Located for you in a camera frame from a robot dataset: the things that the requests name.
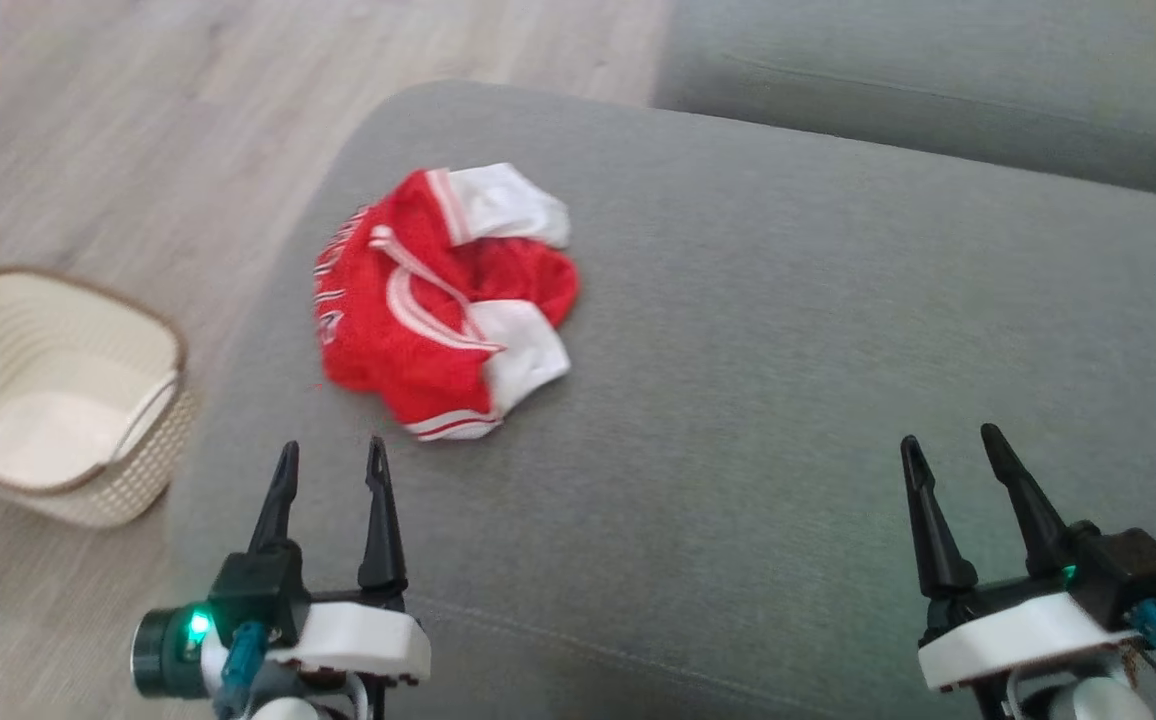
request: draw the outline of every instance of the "sofa cushion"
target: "sofa cushion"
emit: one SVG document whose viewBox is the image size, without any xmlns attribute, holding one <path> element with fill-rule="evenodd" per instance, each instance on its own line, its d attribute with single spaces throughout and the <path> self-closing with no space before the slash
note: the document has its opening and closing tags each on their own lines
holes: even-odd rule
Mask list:
<svg viewBox="0 0 1156 720">
<path fill-rule="evenodd" d="M 1156 3 L 679 0 L 655 104 L 1156 192 Z"/>
<path fill-rule="evenodd" d="M 317 252 L 414 168 L 510 161 L 566 202 L 573 372 L 476 441 L 323 378 Z M 239 331 L 168 498 L 181 600 L 290 534 L 350 588 L 390 443 L 431 683 L 394 717 L 968 717 L 925 689 L 898 443 L 981 578 L 1025 573 L 977 436 L 1068 520 L 1156 534 L 1156 195 L 716 118 L 440 83 L 341 151 Z"/>
</svg>

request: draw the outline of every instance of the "basket rim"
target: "basket rim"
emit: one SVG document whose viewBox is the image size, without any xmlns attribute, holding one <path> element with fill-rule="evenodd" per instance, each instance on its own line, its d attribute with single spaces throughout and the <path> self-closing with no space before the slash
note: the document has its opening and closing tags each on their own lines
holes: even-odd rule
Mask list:
<svg viewBox="0 0 1156 720">
<path fill-rule="evenodd" d="M 8 482 L 6 478 L 0 478 L 1 488 L 16 493 L 32 497 L 65 495 L 75 491 L 75 489 L 81 487 L 86 487 L 86 484 L 89 484 L 95 478 L 101 477 L 101 475 L 112 468 L 113 465 L 119 465 L 133 459 L 133 457 L 138 455 L 139 452 L 142 452 L 143 446 L 147 445 L 154 436 L 156 436 L 161 425 L 165 423 L 168 416 L 170 416 L 170 410 L 175 407 L 176 402 L 180 400 L 181 393 L 186 391 L 186 336 L 181 334 L 179 327 L 177 327 L 172 320 L 168 319 L 166 316 L 157 313 L 156 310 L 151 310 L 147 305 L 143 305 L 142 302 L 134 300 L 129 296 L 108 290 L 108 288 L 103 285 L 94 284 L 92 282 L 83 281 L 82 279 L 67 277 L 67 275 L 62 275 L 61 273 L 46 268 L 34 268 L 30 265 L 0 265 L 0 277 L 2 275 L 37 275 L 37 277 L 51 279 L 51 281 L 106 297 L 108 300 L 116 302 L 118 305 L 124 305 L 129 307 L 129 310 L 136 311 L 136 313 L 142 313 L 143 316 L 147 316 L 147 318 L 153 319 L 156 324 L 161 325 L 163 329 L 166 329 L 166 332 L 170 333 L 170 336 L 175 339 L 175 368 L 172 368 L 177 373 L 175 393 L 170 395 L 170 400 L 165 403 L 165 409 L 161 410 L 157 418 L 148 425 L 147 430 L 144 430 L 143 436 L 138 438 L 138 441 L 134 443 L 134 447 L 129 448 L 129 452 L 126 452 L 120 460 L 117 460 L 116 462 L 97 462 L 92 466 L 92 468 L 76 475 L 75 478 L 66 480 L 66 482 L 58 483 L 55 487 L 21 487 L 20 484 Z"/>
</svg>

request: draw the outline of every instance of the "robotic arm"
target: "robotic arm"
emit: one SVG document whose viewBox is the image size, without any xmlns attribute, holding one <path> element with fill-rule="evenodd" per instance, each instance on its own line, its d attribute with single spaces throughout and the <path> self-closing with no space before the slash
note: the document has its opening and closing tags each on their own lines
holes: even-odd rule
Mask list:
<svg viewBox="0 0 1156 720">
<path fill-rule="evenodd" d="M 373 499 L 358 588 L 309 592 L 302 550 L 287 536 L 298 495 L 298 443 L 288 443 L 249 550 L 227 556 L 208 600 L 143 616 L 134 688 L 212 698 L 220 720 L 383 720 L 387 688 L 430 678 L 431 643 L 405 611 L 409 582 L 380 438 L 364 482 Z"/>
<path fill-rule="evenodd" d="M 1150 720 L 1126 652 L 1156 647 L 1156 541 L 1064 525 L 995 425 L 981 425 L 1027 544 L 1027 577 L 979 584 L 934 498 L 920 443 L 902 443 L 920 592 L 929 599 L 920 660 L 929 689 L 970 688 L 986 720 Z M 1020 697 L 1021 683 L 1039 684 Z"/>
</svg>

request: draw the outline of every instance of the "red and white garment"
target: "red and white garment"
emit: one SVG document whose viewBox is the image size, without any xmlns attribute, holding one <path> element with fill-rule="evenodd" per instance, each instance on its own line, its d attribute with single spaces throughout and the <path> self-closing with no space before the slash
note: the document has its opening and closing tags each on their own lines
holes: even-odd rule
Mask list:
<svg viewBox="0 0 1156 720">
<path fill-rule="evenodd" d="M 420 439 L 479 438 L 569 372 L 569 215 L 509 164 L 418 170 L 316 261 L 325 374 Z"/>
</svg>

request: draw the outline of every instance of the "red fabric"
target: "red fabric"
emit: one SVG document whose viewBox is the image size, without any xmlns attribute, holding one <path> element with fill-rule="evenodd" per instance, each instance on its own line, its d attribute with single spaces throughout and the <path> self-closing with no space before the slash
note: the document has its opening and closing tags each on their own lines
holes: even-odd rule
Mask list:
<svg viewBox="0 0 1156 720">
<path fill-rule="evenodd" d="M 572 261 L 541 242 L 482 238 L 454 247 L 442 196 L 432 187 L 444 177 L 423 170 L 410 175 L 349 220 L 314 269 L 326 377 L 353 391 L 380 392 L 406 425 L 458 410 L 492 413 L 481 366 L 499 348 L 476 329 L 462 333 L 464 303 L 420 277 L 423 270 L 468 302 L 531 300 L 551 325 L 564 320 L 578 295 Z M 464 222 L 455 206 L 447 222 Z M 403 266 L 394 258 L 398 252 L 409 259 Z M 408 283 L 406 270 L 415 273 Z"/>
</svg>

